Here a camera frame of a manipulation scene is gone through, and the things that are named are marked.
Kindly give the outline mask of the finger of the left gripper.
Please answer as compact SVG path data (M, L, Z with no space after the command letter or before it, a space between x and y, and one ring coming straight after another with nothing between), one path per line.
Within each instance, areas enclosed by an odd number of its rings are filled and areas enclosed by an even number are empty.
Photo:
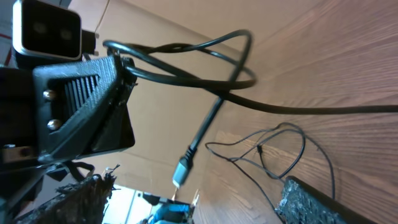
M39 161L74 159L89 145L121 83L117 56L33 70Z
M125 150L135 144L127 101L136 78L119 57L75 65L75 158Z

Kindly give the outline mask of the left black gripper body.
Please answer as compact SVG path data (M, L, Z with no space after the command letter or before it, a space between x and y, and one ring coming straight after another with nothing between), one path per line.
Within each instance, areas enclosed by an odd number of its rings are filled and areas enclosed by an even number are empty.
M40 154L37 90L33 71L1 68L1 183L18 186Z

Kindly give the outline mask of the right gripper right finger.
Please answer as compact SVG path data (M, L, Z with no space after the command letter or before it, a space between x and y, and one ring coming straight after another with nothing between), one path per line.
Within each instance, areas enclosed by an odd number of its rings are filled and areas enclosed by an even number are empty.
M285 181L275 212L284 223L374 223L292 175Z

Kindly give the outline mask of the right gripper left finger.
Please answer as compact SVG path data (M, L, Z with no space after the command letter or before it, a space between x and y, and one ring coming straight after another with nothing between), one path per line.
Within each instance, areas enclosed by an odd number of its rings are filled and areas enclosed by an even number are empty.
M75 183L56 188L54 198L14 219L14 223L101 223L115 190L114 169L95 174L91 164L64 164Z

